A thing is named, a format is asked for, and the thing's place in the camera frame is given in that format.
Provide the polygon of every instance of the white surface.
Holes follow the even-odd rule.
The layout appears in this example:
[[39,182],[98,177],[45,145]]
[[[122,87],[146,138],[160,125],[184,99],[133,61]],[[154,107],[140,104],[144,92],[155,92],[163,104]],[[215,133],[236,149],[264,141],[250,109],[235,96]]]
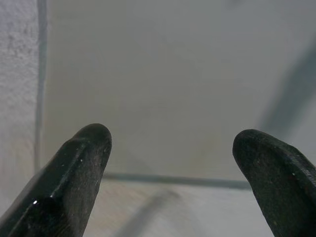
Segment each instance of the white surface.
[[[164,202],[153,202],[156,196]],[[273,235],[250,191],[104,181],[84,236]]]
[[[113,135],[110,172],[243,180],[233,139],[261,128],[308,51],[312,9],[308,0],[49,1],[42,165],[99,122]],[[315,136],[295,139],[300,148]]]
[[0,0],[0,215],[33,175],[36,0]]

